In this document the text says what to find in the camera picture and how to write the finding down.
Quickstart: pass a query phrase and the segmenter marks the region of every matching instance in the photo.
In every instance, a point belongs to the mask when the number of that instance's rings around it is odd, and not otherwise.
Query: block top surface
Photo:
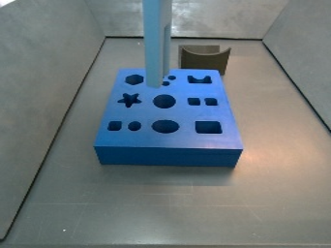
[[[144,79],[119,70],[95,146],[243,149],[217,71],[173,69],[159,88]]]

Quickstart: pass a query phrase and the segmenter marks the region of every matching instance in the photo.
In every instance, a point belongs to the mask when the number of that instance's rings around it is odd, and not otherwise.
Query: rectangular hole
[[[200,99],[196,97],[189,97],[187,98],[188,104],[192,106],[199,106],[200,105]]]
[[[217,99],[216,98],[205,98],[204,99],[207,106],[216,106],[217,105]]]
[[[195,121],[195,132],[197,134],[220,134],[223,132],[219,121]]]

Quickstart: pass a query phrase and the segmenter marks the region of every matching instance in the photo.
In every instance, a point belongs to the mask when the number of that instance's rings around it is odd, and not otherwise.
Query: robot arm
[[[144,0],[145,83],[159,87],[169,73],[172,0]]]

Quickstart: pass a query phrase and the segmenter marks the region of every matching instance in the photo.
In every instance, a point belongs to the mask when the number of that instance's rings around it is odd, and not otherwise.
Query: small hole
[[[223,132],[219,121],[195,121],[195,131],[197,134],[220,134]]]
[[[175,105],[176,99],[171,95],[159,95],[152,102],[159,108],[168,109]]]
[[[200,99],[199,98],[187,98],[188,104],[192,106],[199,106],[200,105]]]
[[[171,134],[180,129],[180,125],[172,120],[157,120],[152,123],[151,128],[157,133]]]
[[[139,131],[141,129],[141,123],[139,121],[132,121],[128,125],[131,131]]]
[[[107,129],[109,131],[119,131],[121,129],[121,121],[109,121]]]
[[[203,79],[196,79],[193,76],[187,76],[188,83],[212,83],[212,78],[205,76]]]
[[[205,102],[207,106],[216,106],[217,105],[217,99],[215,99],[215,98],[205,98],[204,102]]]
[[[144,77],[140,75],[129,75],[125,77],[125,82],[131,85],[137,85],[143,83]]]

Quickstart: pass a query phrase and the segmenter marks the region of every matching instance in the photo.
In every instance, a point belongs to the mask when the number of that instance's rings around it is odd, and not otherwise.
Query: shape sorter block
[[[217,71],[171,70],[145,85],[123,69],[108,98],[95,149],[103,165],[233,167],[243,144]]]

